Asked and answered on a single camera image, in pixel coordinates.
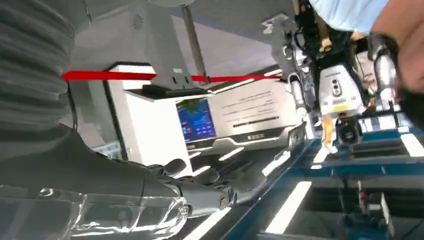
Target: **cable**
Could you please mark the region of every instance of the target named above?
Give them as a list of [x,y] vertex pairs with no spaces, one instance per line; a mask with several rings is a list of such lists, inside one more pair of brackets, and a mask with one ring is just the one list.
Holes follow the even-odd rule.
[[67,97],[69,99],[69,106],[70,106],[70,111],[71,111],[71,114],[72,114],[72,128],[75,131],[78,131],[77,108],[75,106],[75,101],[74,101],[74,97],[72,95],[71,85],[70,85],[69,81],[67,82]]
[[362,81],[365,81],[365,73],[364,73],[364,69],[362,68],[362,63],[359,61],[358,55],[355,54],[355,57],[356,57],[356,60],[358,61],[360,71],[362,72]]

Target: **blue screen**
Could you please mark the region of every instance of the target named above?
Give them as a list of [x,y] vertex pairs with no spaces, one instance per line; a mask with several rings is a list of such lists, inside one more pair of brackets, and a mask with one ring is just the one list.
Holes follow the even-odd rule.
[[186,107],[180,107],[178,109],[178,115],[186,142],[217,136],[206,100],[202,100],[196,110],[188,110]]

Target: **light strip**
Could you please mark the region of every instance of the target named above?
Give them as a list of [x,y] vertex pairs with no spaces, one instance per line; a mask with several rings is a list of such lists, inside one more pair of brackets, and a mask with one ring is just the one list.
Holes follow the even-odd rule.
[[266,228],[265,232],[270,234],[283,234],[289,226],[290,221],[295,216],[296,211],[308,193],[312,182],[301,181],[288,196],[282,207],[278,210],[274,219]]
[[399,131],[399,133],[401,133],[401,134],[409,133],[410,127],[409,126],[401,126],[397,129],[397,131]]
[[265,76],[265,77],[268,77],[268,76],[272,76],[272,75],[280,74],[280,73],[282,73],[282,72],[283,72],[283,70],[281,70],[281,69],[277,69],[277,70],[274,70],[274,71],[270,71],[270,72],[265,73],[265,74],[264,74],[264,76]]
[[329,151],[325,147],[321,147],[321,149],[318,151],[318,153],[315,155],[315,158],[313,159],[314,164],[320,164],[324,162],[329,154]]
[[424,147],[418,141],[418,139],[412,134],[402,134],[400,135],[403,145],[411,157],[423,157],[424,156]]
[[196,171],[194,171],[191,175],[192,175],[193,177],[196,177],[197,175],[199,175],[199,174],[203,173],[204,171],[206,171],[206,170],[208,170],[208,169],[210,169],[210,168],[211,168],[211,166],[202,166],[201,168],[199,168],[199,169],[197,169]]
[[202,154],[202,152],[201,151],[198,151],[198,152],[195,152],[195,153],[191,154],[190,156],[188,156],[188,158],[189,159],[192,159],[192,158],[195,158],[195,157],[199,156],[200,154]]
[[227,90],[233,89],[233,88],[237,88],[237,87],[239,87],[239,86],[241,86],[241,85],[245,85],[245,84],[251,83],[251,82],[253,82],[254,80],[255,80],[255,79],[250,78],[250,79],[247,79],[247,80],[244,80],[244,81],[240,81],[240,82],[238,82],[238,83],[236,83],[236,84],[233,84],[233,85],[230,85],[230,86],[226,86],[226,87],[220,88],[220,89],[218,89],[218,90],[216,90],[216,91],[213,91],[212,93],[214,93],[214,94],[218,94],[218,93],[221,93],[221,92],[224,92],[224,91],[227,91]]
[[277,160],[273,160],[270,162],[263,170],[262,173],[265,176],[268,176],[274,169],[281,166],[283,163],[285,163],[290,158],[290,152],[285,151]]
[[227,159],[231,158],[232,156],[234,156],[234,155],[236,155],[236,154],[240,153],[241,151],[243,151],[243,149],[245,149],[245,147],[244,147],[244,146],[239,147],[239,148],[236,148],[236,149],[234,149],[234,150],[230,151],[229,153],[225,154],[224,156],[220,157],[220,158],[218,159],[218,161],[225,161],[225,160],[227,160]]
[[184,240],[199,240],[201,239],[213,226],[215,226],[227,213],[231,210],[227,207],[223,210],[217,211],[210,215],[205,221],[203,221],[198,227],[196,227]]
[[187,152],[205,151],[205,150],[209,150],[209,149],[212,149],[212,147],[208,146],[208,147],[202,147],[202,148],[194,148],[194,149],[187,150]]
[[234,141],[231,137],[224,137],[224,138],[219,138],[216,140],[216,142],[218,141],[224,141],[224,140],[228,140],[230,141],[232,144],[236,145],[236,146],[246,146],[246,145],[250,145],[250,144],[256,144],[256,143],[262,143],[262,142],[270,142],[270,141],[275,141],[279,139],[279,137],[270,137],[270,138],[264,138],[264,139],[259,139],[259,140],[252,140],[252,141],[244,141],[244,142],[236,142]]

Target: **red line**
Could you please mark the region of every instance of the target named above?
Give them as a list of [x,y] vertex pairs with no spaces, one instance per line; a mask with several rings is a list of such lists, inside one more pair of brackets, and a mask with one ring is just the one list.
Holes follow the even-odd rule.
[[[152,80],[156,77],[153,73],[134,73],[134,72],[113,72],[113,71],[70,71],[62,75],[66,81],[103,81],[103,80]],[[263,75],[243,75],[243,76],[213,76],[211,83],[222,82],[241,82],[249,79],[277,79],[275,76]],[[191,79],[195,82],[205,82],[205,77],[192,75]]]

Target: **humanoid robot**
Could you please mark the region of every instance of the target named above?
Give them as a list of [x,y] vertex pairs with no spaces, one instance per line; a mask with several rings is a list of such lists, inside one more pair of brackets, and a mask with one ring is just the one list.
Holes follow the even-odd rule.
[[384,96],[392,101],[395,97],[392,88],[396,73],[384,79],[377,66],[391,59],[387,55],[381,58],[385,52],[381,41],[370,40],[369,59],[374,61],[377,77],[364,84],[355,59],[356,41],[364,36],[330,28],[308,0],[293,3],[297,27],[294,33],[283,13],[262,23],[268,27],[265,33],[272,34],[272,56],[291,85],[296,107],[305,109],[310,117],[321,118],[323,147],[335,151],[334,132],[345,145],[357,144],[362,139],[358,118],[375,111],[376,98]]

